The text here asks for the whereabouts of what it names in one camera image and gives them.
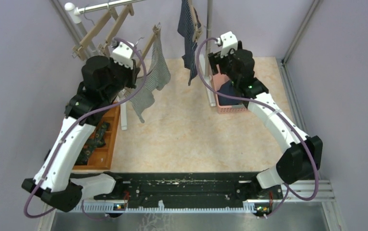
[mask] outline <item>gray wall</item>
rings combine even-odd
[[[21,183],[41,167],[81,81],[72,46],[48,0],[0,1],[0,231],[36,228]],[[39,198],[31,203],[40,213]]]
[[[324,1],[288,67],[348,230],[368,230],[368,1]]]
[[[83,8],[106,0],[61,0],[63,4],[73,2]],[[244,46],[255,56],[276,56],[283,58],[292,39],[306,15],[312,0],[214,0],[212,36],[233,31]],[[193,0],[203,25],[207,24],[207,1]],[[177,33],[181,0],[146,0],[133,5],[135,15],[128,16],[119,31],[128,41],[137,41],[144,46],[154,24],[162,25],[161,42],[166,58],[179,58],[184,54],[184,39]],[[97,21],[104,11],[87,13],[86,17]],[[81,17],[87,29],[92,22]],[[103,43],[104,37],[114,20],[95,39],[95,44]]]

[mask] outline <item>navy cloth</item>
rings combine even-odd
[[[178,22],[177,32],[184,37],[184,50],[185,54],[182,56],[184,60],[184,67],[190,70],[190,79],[188,80],[188,85],[190,86],[191,80],[197,76],[196,69],[196,58],[195,51],[197,49],[197,43],[193,41],[193,35],[196,33],[194,31],[194,22],[191,16],[191,8],[188,0],[182,0],[181,2],[181,13],[180,20]],[[201,28],[201,23],[198,20],[198,14],[194,9],[197,18],[197,26]]]
[[[229,96],[237,96],[235,94],[235,90],[234,87],[231,84],[231,81],[228,81],[224,84],[222,84],[221,88],[218,90],[219,93],[225,94],[225,95],[229,95]],[[222,97],[220,95],[218,95],[218,103],[221,106],[230,106],[230,105],[237,105],[239,103],[241,103],[240,100],[233,100],[233,99],[228,99],[226,97]]]

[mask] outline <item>gray floor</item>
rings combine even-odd
[[[107,221],[57,213],[52,231],[327,231],[320,203],[284,204],[268,220],[252,214],[123,214]]]

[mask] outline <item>striped garment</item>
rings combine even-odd
[[[191,85],[191,80],[197,76],[196,70],[196,59],[195,51],[197,49],[197,42],[193,41],[193,35],[196,33],[194,31],[194,22],[191,16],[191,8],[188,0],[182,0],[181,2],[181,13],[180,20],[178,22],[177,32],[184,37],[184,50],[185,54],[182,56],[184,60],[184,67],[190,70],[190,79],[188,85]],[[197,17],[197,26],[201,29],[201,23],[198,20],[197,11],[194,9]]]
[[[151,56],[151,65],[148,71],[147,81],[144,87],[132,99],[130,99],[133,109],[142,123],[145,122],[142,117],[142,112],[155,102],[152,91],[155,89],[162,90],[171,79],[171,74],[161,48],[160,33],[161,32],[157,34],[153,43],[153,53]],[[139,86],[142,82],[143,78],[137,78],[136,86]],[[128,96],[129,94],[129,91],[126,91],[125,96]]]

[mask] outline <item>navy striped garment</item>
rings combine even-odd
[[[190,86],[191,80],[197,76],[196,69],[196,58],[195,51],[197,49],[197,42],[193,41],[193,35],[196,33],[194,31],[194,22],[191,16],[191,8],[188,0],[182,0],[181,3],[181,14],[180,20],[178,22],[178,33],[184,37],[184,49],[185,54],[182,56],[184,60],[184,67],[190,70],[190,79],[188,85]],[[194,9],[197,17],[197,26],[200,29],[201,23],[198,20],[198,14]]]

